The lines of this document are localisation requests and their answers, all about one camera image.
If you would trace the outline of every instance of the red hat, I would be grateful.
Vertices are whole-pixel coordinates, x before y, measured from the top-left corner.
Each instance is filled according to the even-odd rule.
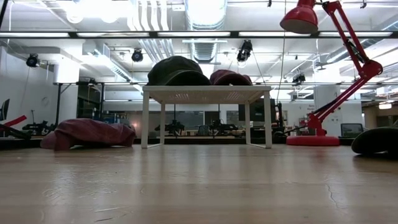
[[[210,76],[212,85],[253,85],[247,75],[241,75],[230,70],[217,70]]]

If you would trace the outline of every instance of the lamp shade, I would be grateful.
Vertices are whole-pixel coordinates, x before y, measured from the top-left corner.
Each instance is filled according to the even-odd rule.
[[[280,22],[287,32],[313,34],[318,32],[318,17],[313,7],[315,0],[299,0],[297,7],[290,10]]]

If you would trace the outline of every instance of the monitor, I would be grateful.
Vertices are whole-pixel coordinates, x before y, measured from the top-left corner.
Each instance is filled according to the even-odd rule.
[[[239,120],[245,120],[244,105],[239,105]],[[250,121],[264,122],[264,99],[258,99],[250,104]],[[271,122],[276,121],[275,99],[271,99]]]

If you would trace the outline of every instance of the air duct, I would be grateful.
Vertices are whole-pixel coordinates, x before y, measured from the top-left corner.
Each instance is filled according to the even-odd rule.
[[[150,0],[150,7],[152,8],[152,14],[150,15],[150,24],[152,25],[152,27],[154,28],[155,31],[159,31],[159,23],[157,22],[157,1],[156,0]],[[161,40],[154,40],[156,45],[158,45],[158,43],[160,43],[160,45],[163,48],[164,53],[166,54],[166,57],[170,57],[169,51],[167,50],[166,44],[164,39]],[[160,58],[164,59],[162,51],[159,49],[160,51]]]
[[[148,2],[147,0],[139,0],[141,3],[141,24],[144,30],[150,30],[148,24]],[[153,51],[155,59],[159,62],[164,59],[162,51],[159,49],[159,46],[156,43],[156,40],[144,40],[149,43],[149,50]]]
[[[221,30],[224,26],[227,0],[184,0],[185,18],[189,30]],[[200,63],[211,62],[216,43],[191,44],[193,58]]]
[[[167,0],[160,0],[160,23],[162,24],[162,28],[164,31],[169,30],[169,26],[167,25]],[[164,50],[169,52],[171,56],[174,56],[175,53],[172,40],[165,40],[165,44],[165,48],[163,47]]]
[[[397,31],[398,30],[398,16],[393,16],[392,18],[384,21],[381,25],[377,26],[374,30],[384,30],[384,31]],[[364,49],[382,41],[383,38],[378,39],[366,39],[361,41],[361,45]],[[326,65],[328,63],[336,63],[340,62],[349,57],[349,53],[346,50],[346,47],[340,47],[338,50],[322,55],[315,59],[313,63],[305,63],[305,65],[300,65],[301,71],[305,71],[309,69],[313,65],[314,70],[318,70],[320,65]]]
[[[137,0],[130,0],[131,6],[132,6],[132,14],[131,17],[128,17],[127,19],[127,25],[130,28],[130,30],[135,31],[142,31],[141,24],[139,22],[139,8],[138,8],[138,2]],[[148,40],[139,40],[139,43],[141,44],[142,48],[147,52],[149,58],[154,62],[157,63],[159,62],[159,58],[157,58],[156,53]]]
[[[398,30],[398,18],[394,16],[381,25],[377,26],[374,30],[383,31],[397,31]],[[361,45],[364,49],[382,41],[383,39],[366,39],[361,41]],[[338,50],[330,53],[326,56],[327,63],[336,63],[349,57],[346,47],[341,47]]]

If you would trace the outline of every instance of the floor crack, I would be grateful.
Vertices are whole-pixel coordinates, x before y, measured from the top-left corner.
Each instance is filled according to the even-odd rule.
[[[329,193],[330,193],[330,195],[329,195],[330,200],[332,200],[332,201],[335,203],[336,208],[340,208],[340,207],[338,206],[336,200],[333,198],[333,192],[330,190],[330,185],[329,185],[329,184],[326,184],[326,186],[328,186],[328,191],[329,191]]]

